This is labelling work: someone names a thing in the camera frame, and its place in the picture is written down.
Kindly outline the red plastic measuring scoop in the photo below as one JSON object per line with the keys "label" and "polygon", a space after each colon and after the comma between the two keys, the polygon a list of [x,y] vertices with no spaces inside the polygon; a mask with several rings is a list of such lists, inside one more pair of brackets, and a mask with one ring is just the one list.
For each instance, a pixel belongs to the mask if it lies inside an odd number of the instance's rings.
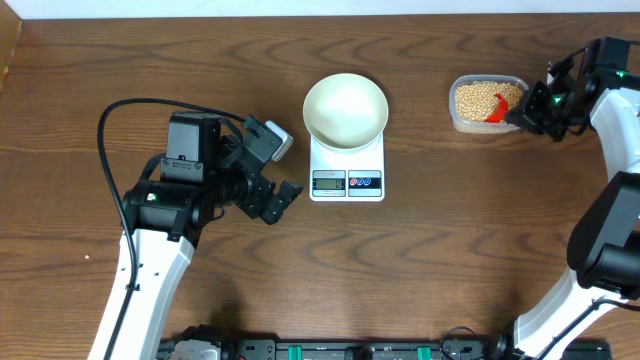
{"label": "red plastic measuring scoop", "polygon": [[502,122],[509,111],[509,103],[507,99],[500,93],[496,93],[495,97],[498,99],[498,105],[496,106],[494,111],[485,119],[485,122],[487,123]]}

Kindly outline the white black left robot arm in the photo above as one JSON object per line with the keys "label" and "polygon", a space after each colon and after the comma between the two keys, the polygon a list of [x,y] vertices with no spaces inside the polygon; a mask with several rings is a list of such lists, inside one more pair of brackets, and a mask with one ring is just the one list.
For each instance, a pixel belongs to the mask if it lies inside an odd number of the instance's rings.
{"label": "white black left robot arm", "polygon": [[92,359],[151,359],[171,302],[205,226],[237,206],[249,218],[277,223],[302,193],[262,170],[292,137],[272,121],[248,117],[241,127],[215,113],[175,112],[167,150],[152,157],[120,197],[124,217],[118,268]]}

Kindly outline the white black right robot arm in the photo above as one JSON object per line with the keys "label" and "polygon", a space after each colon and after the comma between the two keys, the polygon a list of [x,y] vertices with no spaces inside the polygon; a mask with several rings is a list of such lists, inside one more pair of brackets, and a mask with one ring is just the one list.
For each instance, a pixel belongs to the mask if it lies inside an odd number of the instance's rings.
{"label": "white black right robot arm", "polygon": [[614,308],[638,310],[639,77],[627,68],[635,43],[589,42],[553,63],[505,120],[560,141],[594,130],[608,183],[575,225],[568,267],[551,290],[501,335],[495,359],[559,359],[591,324]]}

